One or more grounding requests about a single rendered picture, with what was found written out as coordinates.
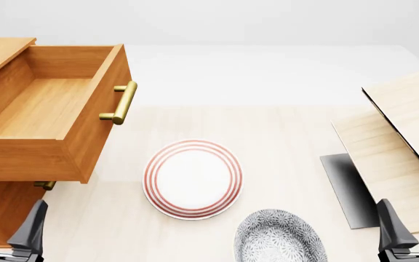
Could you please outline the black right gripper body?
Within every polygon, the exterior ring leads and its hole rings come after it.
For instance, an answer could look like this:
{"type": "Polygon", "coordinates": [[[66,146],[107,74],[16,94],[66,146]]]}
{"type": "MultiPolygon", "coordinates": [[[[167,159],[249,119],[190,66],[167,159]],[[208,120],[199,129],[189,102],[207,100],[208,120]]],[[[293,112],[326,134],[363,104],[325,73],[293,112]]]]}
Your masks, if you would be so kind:
{"type": "Polygon", "coordinates": [[[419,262],[419,253],[393,253],[392,250],[384,250],[378,254],[380,262],[419,262]]]}

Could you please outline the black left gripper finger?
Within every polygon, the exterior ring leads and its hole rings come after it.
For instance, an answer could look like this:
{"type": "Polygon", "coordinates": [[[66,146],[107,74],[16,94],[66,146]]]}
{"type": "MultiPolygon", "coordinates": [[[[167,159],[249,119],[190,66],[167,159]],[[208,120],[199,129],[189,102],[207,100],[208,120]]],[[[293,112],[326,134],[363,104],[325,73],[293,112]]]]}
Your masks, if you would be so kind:
{"type": "Polygon", "coordinates": [[[9,238],[7,244],[14,257],[29,257],[43,254],[43,228],[48,204],[37,200],[20,228],[9,238]]]}

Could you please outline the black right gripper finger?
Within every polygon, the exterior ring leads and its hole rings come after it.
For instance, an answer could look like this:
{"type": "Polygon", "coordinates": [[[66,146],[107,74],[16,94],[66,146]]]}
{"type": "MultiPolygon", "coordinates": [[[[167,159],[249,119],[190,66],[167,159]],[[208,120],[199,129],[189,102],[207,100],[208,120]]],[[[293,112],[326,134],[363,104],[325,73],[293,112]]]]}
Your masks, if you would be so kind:
{"type": "Polygon", "coordinates": [[[410,253],[410,249],[419,244],[419,241],[399,219],[390,201],[382,199],[376,207],[380,222],[379,253],[384,250],[393,253],[410,253]]]}

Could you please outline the closed wooden drawer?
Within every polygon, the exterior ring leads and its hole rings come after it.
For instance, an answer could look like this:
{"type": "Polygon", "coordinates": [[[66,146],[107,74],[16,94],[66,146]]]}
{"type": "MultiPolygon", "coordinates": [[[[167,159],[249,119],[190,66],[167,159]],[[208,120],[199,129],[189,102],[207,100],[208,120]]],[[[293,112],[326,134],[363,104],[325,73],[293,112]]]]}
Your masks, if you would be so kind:
{"type": "Polygon", "coordinates": [[[0,248],[19,229],[45,190],[32,182],[0,182],[0,248]]]}

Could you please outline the open wooden drawer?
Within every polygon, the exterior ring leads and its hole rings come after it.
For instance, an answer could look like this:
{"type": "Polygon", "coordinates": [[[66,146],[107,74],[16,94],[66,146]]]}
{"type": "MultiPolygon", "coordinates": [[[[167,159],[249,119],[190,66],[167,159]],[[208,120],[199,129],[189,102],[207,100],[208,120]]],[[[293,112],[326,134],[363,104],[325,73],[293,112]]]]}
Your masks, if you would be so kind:
{"type": "Polygon", "coordinates": [[[0,69],[0,181],[87,183],[131,81],[124,45],[33,45],[0,69]]]}

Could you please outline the pale wooden shelf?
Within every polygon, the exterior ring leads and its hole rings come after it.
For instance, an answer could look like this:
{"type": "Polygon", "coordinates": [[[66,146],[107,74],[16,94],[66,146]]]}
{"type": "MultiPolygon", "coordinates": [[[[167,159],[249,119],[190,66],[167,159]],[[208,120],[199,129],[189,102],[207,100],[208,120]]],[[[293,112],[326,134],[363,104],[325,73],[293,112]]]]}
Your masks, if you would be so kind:
{"type": "Polygon", "coordinates": [[[374,108],[332,126],[372,198],[419,233],[419,71],[362,93],[374,108]]]}

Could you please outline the grey patterned bowl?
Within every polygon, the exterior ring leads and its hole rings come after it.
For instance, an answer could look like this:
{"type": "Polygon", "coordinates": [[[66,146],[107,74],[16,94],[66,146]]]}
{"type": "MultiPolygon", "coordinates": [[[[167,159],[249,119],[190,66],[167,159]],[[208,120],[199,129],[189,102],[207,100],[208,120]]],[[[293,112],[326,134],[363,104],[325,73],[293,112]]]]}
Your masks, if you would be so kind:
{"type": "Polygon", "coordinates": [[[236,262],[328,262],[313,227],[293,213],[263,209],[248,215],[234,236],[236,262]]]}

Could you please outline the white plate with red rings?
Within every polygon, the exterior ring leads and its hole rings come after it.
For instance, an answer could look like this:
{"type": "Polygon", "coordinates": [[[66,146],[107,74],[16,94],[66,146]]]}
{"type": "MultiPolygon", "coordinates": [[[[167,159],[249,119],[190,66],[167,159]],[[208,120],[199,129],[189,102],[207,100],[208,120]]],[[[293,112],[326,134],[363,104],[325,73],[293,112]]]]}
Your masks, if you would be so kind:
{"type": "Polygon", "coordinates": [[[187,139],[161,148],[149,159],[142,187],[161,213],[196,221],[229,209],[242,193],[244,176],[236,155],[224,146],[187,139]]]}

